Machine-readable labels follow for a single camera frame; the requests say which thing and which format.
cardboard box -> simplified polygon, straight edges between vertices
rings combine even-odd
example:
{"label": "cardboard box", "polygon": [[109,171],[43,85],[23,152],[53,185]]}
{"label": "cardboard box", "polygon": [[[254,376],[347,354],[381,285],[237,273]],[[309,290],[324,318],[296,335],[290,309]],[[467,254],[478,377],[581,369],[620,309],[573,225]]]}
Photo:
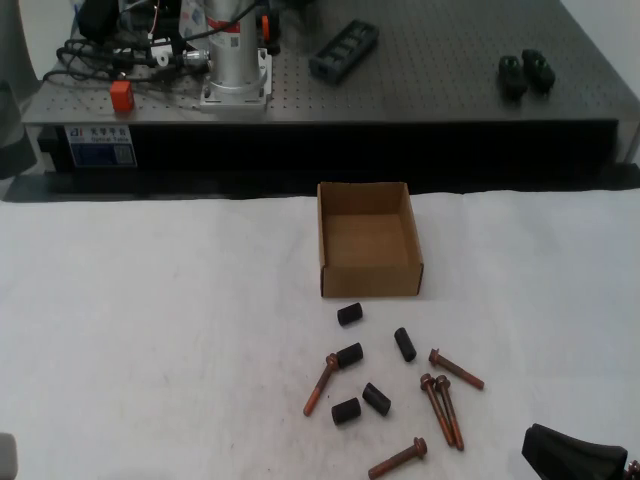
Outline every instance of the cardboard box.
{"label": "cardboard box", "polygon": [[424,264],[406,183],[318,185],[323,297],[417,295]]}

orange block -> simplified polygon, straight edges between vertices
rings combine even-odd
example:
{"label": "orange block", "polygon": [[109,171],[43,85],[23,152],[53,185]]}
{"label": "orange block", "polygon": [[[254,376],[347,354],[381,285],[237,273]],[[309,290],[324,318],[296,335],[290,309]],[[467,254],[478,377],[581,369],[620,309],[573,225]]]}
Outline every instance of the orange block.
{"label": "orange block", "polygon": [[133,110],[133,90],[131,82],[127,80],[117,80],[111,85],[111,102],[116,112],[130,112]]}

black rubber cylinder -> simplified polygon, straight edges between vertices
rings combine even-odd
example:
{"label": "black rubber cylinder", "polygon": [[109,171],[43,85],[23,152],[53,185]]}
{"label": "black rubber cylinder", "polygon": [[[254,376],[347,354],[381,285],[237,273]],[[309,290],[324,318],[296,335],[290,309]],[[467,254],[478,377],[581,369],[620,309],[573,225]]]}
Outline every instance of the black rubber cylinder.
{"label": "black rubber cylinder", "polygon": [[339,403],[331,407],[333,423],[340,425],[360,416],[360,402],[357,398],[352,398],[346,402]]}
{"label": "black rubber cylinder", "polygon": [[350,347],[337,352],[336,356],[338,357],[338,366],[340,368],[348,367],[349,365],[362,360],[362,347],[359,343],[354,343]]}
{"label": "black rubber cylinder", "polygon": [[389,409],[391,408],[391,400],[385,397],[380,390],[378,390],[370,383],[367,383],[367,386],[364,387],[362,398],[364,398],[364,401],[371,405],[376,410],[376,412],[378,412],[383,417],[386,417],[387,413],[389,413]]}
{"label": "black rubber cylinder", "polygon": [[343,327],[361,318],[362,306],[359,303],[354,303],[353,305],[338,310],[338,323]]}
{"label": "black rubber cylinder", "polygon": [[404,328],[396,330],[396,333],[394,333],[393,336],[396,338],[396,343],[398,344],[398,347],[400,347],[400,351],[402,352],[405,362],[410,362],[416,358],[416,349],[413,348],[413,343],[411,343],[409,334]]}

bolt head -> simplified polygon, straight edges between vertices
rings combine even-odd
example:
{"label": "bolt head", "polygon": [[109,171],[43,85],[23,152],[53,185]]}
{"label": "bolt head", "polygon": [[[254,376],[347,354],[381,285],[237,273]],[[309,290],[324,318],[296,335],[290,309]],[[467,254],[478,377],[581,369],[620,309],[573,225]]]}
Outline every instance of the bolt head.
{"label": "bolt head", "polygon": [[434,367],[438,365],[438,357],[440,356],[440,349],[437,350],[431,349],[431,353],[429,354],[429,361],[431,365]]}
{"label": "bolt head", "polygon": [[420,388],[422,390],[426,390],[427,385],[431,385],[433,387],[435,383],[436,383],[436,379],[433,378],[429,373],[425,373],[423,376],[420,377]]}
{"label": "bolt head", "polygon": [[416,446],[418,456],[423,458],[427,454],[427,442],[424,441],[424,438],[415,437],[413,439],[413,444]]}
{"label": "bolt head", "polygon": [[327,365],[329,365],[334,372],[338,370],[338,356],[335,353],[327,356]]}
{"label": "bolt head", "polygon": [[442,388],[449,388],[451,386],[451,382],[445,375],[440,375],[436,377],[436,390],[438,392],[442,391]]}

bolt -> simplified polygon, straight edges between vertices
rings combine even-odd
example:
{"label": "bolt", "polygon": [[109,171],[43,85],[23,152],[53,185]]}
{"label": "bolt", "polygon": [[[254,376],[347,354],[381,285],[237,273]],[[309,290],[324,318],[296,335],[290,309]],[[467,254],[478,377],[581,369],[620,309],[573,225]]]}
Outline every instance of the bolt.
{"label": "bolt", "polygon": [[456,418],[456,411],[453,409],[453,403],[451,402],[451,395],[449,395],[449,387],[451,382],[444,375],[440,375],[436,378],[436,391],[442,395],[444,401],[444,409],[447,411],[449,417],[449,423],[453,430],[453,438],[456,440],[456,448],[460,451],[464,450],[464,442],[462,441],[462,433],[460,433],[460,425],[458,425],[458,419]]}
{"label": "bolt", "polygon": [[440,355],[439,352],[440,352],[440,349],[431,350],[431,354],[429,354],[429,361],[431,362],[431,365],[433,365],[434,367],[437,367],[438,365],[440,365],[441,367],[445,368],[446,370],[449,370],[456,377],[460,377],[465,382],[473,385],[478,390],[482,390],[484,388],[484,382],[482,380],[480,380],[477,377],[474,377],[469,372],[467,372],[464,369],[460,368],[459,366],[457,366],[452,361],[447,360],[442,355]]}
{"label": "bolt", "polygon": [[413,457],[423,458],[426,454],[427,442],[424,441],[424,438],[415,437],[413,439],[413,445],[411,445],[409,448],[403,450],[400,453],[397,453],[390,459],[385,460],[384,462],[370,469],[369,479],[374,480],[375,478],[381,477],[394,468],[399,467],[404,462],[411,460]]}
{"label": "bolt", "polygon": [[324,368],[324,372],[322,372],[320,380],[318,380],[318,383],[316,384],[316,388],[314,388],[313,392],[311,392],[311,396],[309,397],[309,400],[307,400],[307,404],[304,406],[304,410],[302,410],[307,417],[311,415],[311,412],[313,412],[313,409],[315,408],[316,403],[318,403],[324,387],[327,386],[327,382],[329,381],[329,378],[331,378],[331,374],[337,369],[338,356],[335,353],[332,353],[327,357],[327,366]]}
{"label": "bolt", "polygon": [[444,412],[442,411],[442,406],[440,405],[440,401],[436,396],[436,392],[433,389],[435,383],[436,379],[428,373],[425,373],[422,377],[420,377],[420,388],[427,392],[427,396],[429,397],[431,405],[433,406],[433,411],[436,414],[438,423],[440,423],[440,428],[442,429],[442,433],[444,434],[444,439],[447,441],[447,444],[450,447],[453,447],[453,445],[455,444],[453,433],[451,432],[451,426],[447,421],[447,417],[445,417]]}

